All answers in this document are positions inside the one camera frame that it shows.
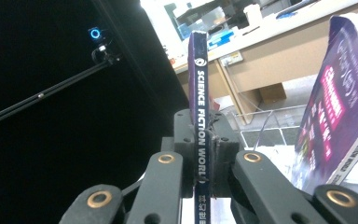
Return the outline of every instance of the desk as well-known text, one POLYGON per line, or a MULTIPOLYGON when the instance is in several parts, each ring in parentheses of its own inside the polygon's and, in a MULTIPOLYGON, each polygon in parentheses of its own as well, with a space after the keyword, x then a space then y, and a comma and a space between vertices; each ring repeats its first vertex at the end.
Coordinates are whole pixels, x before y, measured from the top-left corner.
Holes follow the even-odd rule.
POLYGON ((358 12, 358 0, 321 0, 291 18, 266 17, 259 29, 211 50, 210 70, 215 67, 219 77, 218 85, 211 81, 212 97, 228 93, 237 111, 247 114, 261 101, 260 88, 317 74, 327 49, 331 15, 349 12, 358 12), (222 65, 219 58, 236 50, 244 60, 222 65))

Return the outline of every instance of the dark blue book spine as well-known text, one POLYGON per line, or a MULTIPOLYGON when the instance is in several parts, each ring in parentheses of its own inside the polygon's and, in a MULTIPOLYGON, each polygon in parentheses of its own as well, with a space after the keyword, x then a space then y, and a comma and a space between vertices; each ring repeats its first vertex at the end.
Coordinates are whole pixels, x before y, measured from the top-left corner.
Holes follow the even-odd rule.
POLYGON ((193 32, 188 44, 190 110, 195 129, 195 223, 211 223, 210 136, 207 36, 193 32))

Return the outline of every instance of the book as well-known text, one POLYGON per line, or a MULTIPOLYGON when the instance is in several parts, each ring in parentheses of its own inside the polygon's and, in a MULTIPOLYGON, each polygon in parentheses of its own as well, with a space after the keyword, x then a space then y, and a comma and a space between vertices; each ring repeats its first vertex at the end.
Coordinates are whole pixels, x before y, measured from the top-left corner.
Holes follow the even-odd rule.
POLYGON ((358 161, 358 14, 330 20, 329 43, 301 121, 292 183, 313 194, 358 161))
POLYGON ((189 102, 194 125, 196 177, 195 223, 211 223, 210 136, 207 34, 194 31, 188 42, 189 102))

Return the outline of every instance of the black background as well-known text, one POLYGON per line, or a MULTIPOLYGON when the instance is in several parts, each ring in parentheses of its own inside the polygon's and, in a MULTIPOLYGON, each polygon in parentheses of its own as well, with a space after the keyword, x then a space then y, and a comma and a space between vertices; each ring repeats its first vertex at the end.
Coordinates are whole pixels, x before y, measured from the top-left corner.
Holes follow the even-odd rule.
MULTIPOLYGON (((57 223, 84 189, 124 189, 187 107, 139 2, 111 3, 124 58, 0 121, 0 223, 57 223)), ((108 22, 86 0, 0 1, 0 110, 92 67, 87 31, 108 22)))

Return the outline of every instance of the blue led light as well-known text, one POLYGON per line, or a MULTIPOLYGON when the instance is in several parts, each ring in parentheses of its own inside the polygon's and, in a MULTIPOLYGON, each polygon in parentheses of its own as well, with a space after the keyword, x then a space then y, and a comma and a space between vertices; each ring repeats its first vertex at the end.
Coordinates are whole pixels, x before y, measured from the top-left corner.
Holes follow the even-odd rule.
POLYGON ((93 29, 89 32, 92 38, 98 39, 101 37, 101 32, 99 30, 93 29))

